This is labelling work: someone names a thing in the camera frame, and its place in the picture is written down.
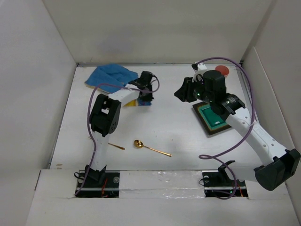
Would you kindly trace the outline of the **blue yellow printed cloth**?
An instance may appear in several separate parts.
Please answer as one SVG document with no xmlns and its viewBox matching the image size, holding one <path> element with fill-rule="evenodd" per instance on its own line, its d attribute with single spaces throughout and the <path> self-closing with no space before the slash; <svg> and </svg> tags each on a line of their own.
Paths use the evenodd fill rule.
<svg viewBox="0 0 301 226">
<path fill-rule="evenodd" d="M 101 83 L 99 90 L 113 94 L 139 77 L 138 73 L 117 64 L 102 65 L 96 67 L 85 85 L 93 89 Z"/>
</svg>

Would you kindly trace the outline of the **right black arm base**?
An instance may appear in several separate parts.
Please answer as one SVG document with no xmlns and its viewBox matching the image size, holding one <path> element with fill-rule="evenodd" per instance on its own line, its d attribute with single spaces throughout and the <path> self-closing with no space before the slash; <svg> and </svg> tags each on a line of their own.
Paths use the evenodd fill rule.
<svg viewBox="0 0 301 226">
<path fill-rule="evenodd" d="M 202 178 L 199 184 L 204 188 L 206 198 L 226 199 L 229 196 L 246 197 L 248 192 L 245 181 L 237 180 L 237 188 L 235 190 L 235 181 L 230 179 L 226 174 L 225 165 L 221 165 L 218 169 L 210 169 L 202 171 Z"/>
</svg>

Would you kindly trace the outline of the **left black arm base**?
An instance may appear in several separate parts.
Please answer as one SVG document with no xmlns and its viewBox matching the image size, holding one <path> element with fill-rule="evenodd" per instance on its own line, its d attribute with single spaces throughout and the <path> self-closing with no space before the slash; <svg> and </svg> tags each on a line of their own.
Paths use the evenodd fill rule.
<svg viewBox="0 0 301 226">
<path fill-rule="evenodd" d="M 120 171 L 107 171 L 104 181 L 99 185 L 97 181 L 87 178 L 80 189 L 85 172 L 74 173 L 77 179 L 75 196 L 78 198 L 119 198 Z"/>
</svg>

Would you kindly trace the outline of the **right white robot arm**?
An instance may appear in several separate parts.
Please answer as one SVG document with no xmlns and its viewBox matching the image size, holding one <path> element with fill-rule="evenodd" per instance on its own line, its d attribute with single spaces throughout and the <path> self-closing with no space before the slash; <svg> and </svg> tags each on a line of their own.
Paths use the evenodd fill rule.
<svg viewBox="0 0 301 226">
<path fill-rule="evenodd" d="M 208 103 L 215 114 L 242 136 L 262 162 L 258 167 L 239 165 L 234 160 L 226 162 L 218 168 L 220 184 L 227 186 L 236 180 L 249 180 L 273 191 L 295 174 L 301 154 L 296 149 L 285 148 L 255 121 L 245 103 L 226 91 L 225 77 L 219 71 L 209 70 L 203 75 L 184 78 L 174 96 L 182 102 Z"/>
</svg>

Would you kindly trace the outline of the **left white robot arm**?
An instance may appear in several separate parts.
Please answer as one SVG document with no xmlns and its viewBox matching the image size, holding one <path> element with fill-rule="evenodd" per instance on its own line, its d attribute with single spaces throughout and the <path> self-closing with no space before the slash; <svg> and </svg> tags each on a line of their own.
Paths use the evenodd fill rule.
<svg viewBox="0 0 301 226">
<path fill-rule="evenodd" d="M 108 95 L 99 94 L 93 107 L 91 107 L 93 98 L 90 98 L 87 127 L 94 149 L 90 163 L 85 167 L 85 178 L 88 178 L 93 186 L 98 187 L 104 183 L 109 138 L 119 123 L 121 107 L 137 99 L 151 102 L 154 92 L 153 78 L 156 78 L 153 73 L 143 71 L 139 78 L 130 81 L 118 91 Z"/>
</svg>

